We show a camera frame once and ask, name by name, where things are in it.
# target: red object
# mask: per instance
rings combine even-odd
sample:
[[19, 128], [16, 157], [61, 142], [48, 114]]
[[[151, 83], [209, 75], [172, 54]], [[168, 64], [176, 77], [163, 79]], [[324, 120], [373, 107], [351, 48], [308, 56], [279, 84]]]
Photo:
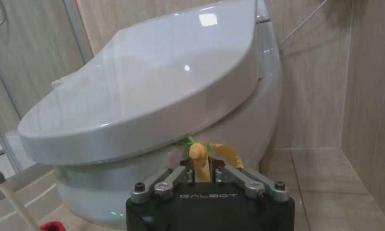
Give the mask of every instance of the red object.
[[67, 231], [60, 221], [52, 221], [40, 226], [44, 231]]

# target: yellow cleaning tool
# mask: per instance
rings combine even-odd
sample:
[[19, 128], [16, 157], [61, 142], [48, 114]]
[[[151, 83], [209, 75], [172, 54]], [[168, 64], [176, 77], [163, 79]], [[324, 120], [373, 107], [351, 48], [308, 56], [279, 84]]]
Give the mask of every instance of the yellow cleaning tool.
[[235, 168], [244, 168], [241, 158], [233, 147], [219, 143], [201, 143], [192, 136], [183, 139], [179, 143], [189, 147], [189, 158], [195, 168], [196, 182], [211, 182], [209, 151], [215, 150]]
[[193, 143], [189, 149], [189, 157], [195, 168], [195, 181], [211, 182], [211, 165], [208, 162], [208, 150], [201, 143]]
[[211, 149], [213, 149], [217, 153], [220, 153], [225, 157], [231, 165], [233, 165], [236, 168], [244, 168], [243, 160], [233, 147], [225, 144], [212, 143]]

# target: toilet lid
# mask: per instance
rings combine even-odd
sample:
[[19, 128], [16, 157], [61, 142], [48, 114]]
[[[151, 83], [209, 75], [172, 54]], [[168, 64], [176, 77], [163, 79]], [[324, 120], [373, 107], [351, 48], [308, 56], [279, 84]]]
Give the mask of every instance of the toilet lid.
[[128, 158], [224, 117], [257, 85], [255, 14], [255, 0], [229, 0], [120, 30], [23, 118], [33, 160]]

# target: toilet bowl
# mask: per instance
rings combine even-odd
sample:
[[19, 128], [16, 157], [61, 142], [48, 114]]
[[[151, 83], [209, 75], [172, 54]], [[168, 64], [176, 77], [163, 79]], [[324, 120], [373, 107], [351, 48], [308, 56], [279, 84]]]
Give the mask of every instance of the toilet bowl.
[[257, 168], [280, 87], [265, 3], [227, 0], [119, 31], [17, 131], [31, 158], [55, 166], [71, 210], [124, 228], [135, 183], [188, 158], [175, 144], [188, 135], [233, 146], [245, 168]]

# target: cable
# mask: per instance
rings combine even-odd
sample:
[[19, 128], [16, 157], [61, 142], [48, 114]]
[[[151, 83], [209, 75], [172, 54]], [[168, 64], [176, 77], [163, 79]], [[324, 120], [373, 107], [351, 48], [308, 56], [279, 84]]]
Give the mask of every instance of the cable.
[[7, 21], [7, 10], [5, 10], [5, 6], [4, 6], [1, 0], [0, 0], [0, 9], [1, 9], [1, 13], [3, 13], [3, 19], [0, 21], [0, 25], [1, 25]]
[[325, 3], [328, 2], [328, 0], [324, 0], [321, 2], [321, 4], [319, 5], [319, 7], [315, 9], [315, 11], [309, 14], [309, 16], [304, 19], [304, 21], [300, 23], [300, 25], [293, 29], [293, 31], [285, 36], [285, 38], [281, 40], [280, 44], [283, 44], [289, 37], [293, 35], [293, 33], [303, 27], [303, 25], [308, 22], [308, 20], [312, 18], [312, 16], [315, 15], [315, 13], [321, 9], [321, 7], [325, 5]]

